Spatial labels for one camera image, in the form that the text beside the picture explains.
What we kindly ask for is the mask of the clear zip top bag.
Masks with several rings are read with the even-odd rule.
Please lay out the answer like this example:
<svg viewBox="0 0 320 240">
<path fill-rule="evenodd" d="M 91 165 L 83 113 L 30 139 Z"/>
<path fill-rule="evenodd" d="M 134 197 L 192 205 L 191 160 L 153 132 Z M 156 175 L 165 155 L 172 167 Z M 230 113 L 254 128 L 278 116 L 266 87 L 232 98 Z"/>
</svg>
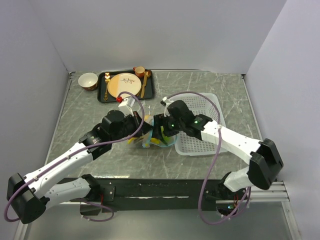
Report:
<svg viewBox="0 0 320 240">
<path fill-rule="evenodd" d="M 177 141 L 179 132 L 173 130 L 172 128 L 174 125 L 170 126 L 170 123 L 170 120 L 163 113 L 156 115 L 145 115 L 142 128 L 133 137 L 140 137 L 138 142 L 142 143 L 143 148 L 149 148 L 151 145 L 161 148 L 170 147 L 163 144 L 161 131 L 161 126 L 163 126 L 164 134 L 168 137 L 176 136 Z"/>
</svg>

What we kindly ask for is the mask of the yellow toy banana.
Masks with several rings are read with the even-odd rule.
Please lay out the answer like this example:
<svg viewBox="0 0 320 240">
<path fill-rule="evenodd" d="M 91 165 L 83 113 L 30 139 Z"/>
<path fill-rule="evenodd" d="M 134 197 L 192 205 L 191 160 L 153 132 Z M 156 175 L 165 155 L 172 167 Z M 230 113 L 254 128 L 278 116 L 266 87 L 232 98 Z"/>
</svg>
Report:
<svg viewBox="0 0 320 240">
<path fill-rule="evenodd" d="M 140 139 L 141 139 L 140 137 L 132 137 L 127 141 L 127 143 L 128 144 L 136 144 Z"/>
</svg>

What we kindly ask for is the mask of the green toy fruit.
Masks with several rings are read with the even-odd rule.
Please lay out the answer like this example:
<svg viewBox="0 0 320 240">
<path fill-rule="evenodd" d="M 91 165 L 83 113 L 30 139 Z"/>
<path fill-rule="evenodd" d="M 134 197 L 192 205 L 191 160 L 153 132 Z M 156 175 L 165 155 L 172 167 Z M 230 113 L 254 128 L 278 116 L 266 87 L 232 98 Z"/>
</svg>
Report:
<svg viewBox="0 0 320 240">
<path fill-rule="evenodd" d="M 161 135 L 162 135 L 162 138 L 163 138 L 162 143 L 165 146 L 174 145 L 176 140 L 177 140 L 176 136 L 166 136 L 165 133 L 164 133 L 164 127 L 161 126 L 160 129 L 161 129 Z"/>
</svg>

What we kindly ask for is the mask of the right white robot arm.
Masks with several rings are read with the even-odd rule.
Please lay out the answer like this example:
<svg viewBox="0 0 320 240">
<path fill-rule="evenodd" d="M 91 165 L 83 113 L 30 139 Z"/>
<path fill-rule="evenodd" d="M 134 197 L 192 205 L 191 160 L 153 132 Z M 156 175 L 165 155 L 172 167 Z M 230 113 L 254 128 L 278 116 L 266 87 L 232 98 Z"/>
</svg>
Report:
<svg viewBox="0 0 320 240">
<path fill-rule="evenodd" d="M 215 144 L 242 159 L 248 166 L 226 174 L 219 186 L 219 195 L 224 199 L 232 198 L 240 189 L 255 186 L 268 190 L 284 163 L 275 143 L 266 138 L 253 139 L 230 130 L 203 114 L 194 115 L 182 100 L 172 101 L 163 98 L 164 114 L 154 129 L 163 127 L 166 137 L 179 132 L 200 141 Z"/>
</svg>

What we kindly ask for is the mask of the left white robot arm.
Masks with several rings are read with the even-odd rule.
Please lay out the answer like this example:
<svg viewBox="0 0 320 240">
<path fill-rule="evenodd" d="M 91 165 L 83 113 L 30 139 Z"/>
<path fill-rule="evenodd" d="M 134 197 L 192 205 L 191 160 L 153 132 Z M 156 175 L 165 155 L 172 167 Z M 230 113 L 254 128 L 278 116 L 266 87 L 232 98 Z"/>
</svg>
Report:
<svg viewBox="0 0 320 240">
<path fill-rule="evenodd" d="M 124 114 L 112 110 L 92 130 L 85 133 L 68 151 L 42 168 L 24 176 L 16 173 L 8 180 L 8 207 L 12 207 L 17 219 L 29 224 L 47 209 L 74 199 L 100 200 L 103 190 L 97 180 L 85 174 L 76 180 L 60 183 L 73 170 L 93 162 L 115 143 L 132 137 L 142 137 L 153 126 L 144 122 L 137 111 Z"/>
</svg>

